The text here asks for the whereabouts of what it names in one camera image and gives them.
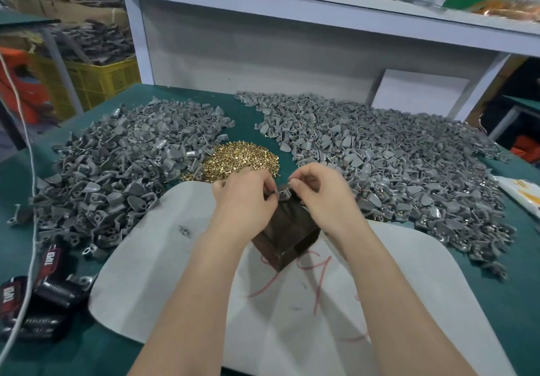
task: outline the white shelf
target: white shelf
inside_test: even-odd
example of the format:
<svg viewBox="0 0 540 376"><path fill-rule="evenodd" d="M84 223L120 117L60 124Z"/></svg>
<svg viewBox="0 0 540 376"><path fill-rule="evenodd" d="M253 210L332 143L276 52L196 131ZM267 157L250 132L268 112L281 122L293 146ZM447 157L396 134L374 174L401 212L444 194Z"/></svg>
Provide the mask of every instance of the white shelf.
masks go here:
<svg viewBox="0 0 540 376"><path fill-rule="evenodd" d="M540 24L391 0L168 0L540 57Z"/></svg>

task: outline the white shelf frame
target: white shelf frame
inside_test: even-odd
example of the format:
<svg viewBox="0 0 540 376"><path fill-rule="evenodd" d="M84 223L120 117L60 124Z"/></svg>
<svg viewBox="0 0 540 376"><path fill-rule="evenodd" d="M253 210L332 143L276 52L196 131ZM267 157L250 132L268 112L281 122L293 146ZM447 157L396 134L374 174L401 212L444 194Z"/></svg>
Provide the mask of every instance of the white shelf frame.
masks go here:
<svg viewBox="0 0 540 376"><path fill-rule="evenodd" d="M165 0L497 51L469 97L449 117L465 120L510 54L540 57L540 24L390 0ZM138 0L126 0L141 78L154 84Z"/></svg>

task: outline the hand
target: hand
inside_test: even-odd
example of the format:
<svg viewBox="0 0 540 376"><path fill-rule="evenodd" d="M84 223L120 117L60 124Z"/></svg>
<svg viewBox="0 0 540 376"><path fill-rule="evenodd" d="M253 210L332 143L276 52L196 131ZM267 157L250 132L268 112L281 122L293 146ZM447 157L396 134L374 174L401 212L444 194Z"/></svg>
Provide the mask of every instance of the hand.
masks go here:
<svg viewBox="0 0 540 376"><path fill-rule="evenodd" d="M335 239L365 221L349 185L335 169L311 162L292 173L289 183L317 225Z"/></svg>
<svg viewBox="0 0 540 376"><path fill-rule="evenodd" d="M246 246L268 225L278 207L274 194L265 201L264 189L277 189L274 179L268 170L251 167L232 173L227 181L214 182L215 210L208 230Z"/></svg>

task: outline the forearm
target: forearm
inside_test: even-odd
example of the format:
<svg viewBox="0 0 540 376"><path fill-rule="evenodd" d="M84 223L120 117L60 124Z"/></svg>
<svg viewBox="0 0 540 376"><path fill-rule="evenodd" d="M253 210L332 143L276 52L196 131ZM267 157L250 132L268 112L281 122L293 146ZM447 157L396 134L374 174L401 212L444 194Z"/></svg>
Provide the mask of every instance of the forearm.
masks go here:
<svg viewBox="0 0 540 376"><path fill-rule="evenodd" d="M338 242L353 274L383 376L476 375L365 220Z"/></svg>
<svg viewBox="0 0 540 376"><path fill-rule="evenodd" d="M129 376L218 375L229 294L242 249L206 232Z"/></svg>

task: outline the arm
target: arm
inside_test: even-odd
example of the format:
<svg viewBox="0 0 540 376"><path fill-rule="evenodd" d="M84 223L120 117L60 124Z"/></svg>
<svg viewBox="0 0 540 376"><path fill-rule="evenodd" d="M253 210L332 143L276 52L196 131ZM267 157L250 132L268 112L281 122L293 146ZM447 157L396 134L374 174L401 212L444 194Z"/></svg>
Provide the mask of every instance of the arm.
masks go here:
<svg viewBox="0 0 540 376"><path fill-rule="evenodd" d="M129 376L218 375L229 294L240 256L270 221L278 200L266 170L245 168L212 191L216 208Z"/></svg>
<svg viewBox="0 0 540 376"><path fill-rule="evenodd" d="M349 263L381 375L475 376L369 227L341 174L312 163L290 183Z"/></svg>

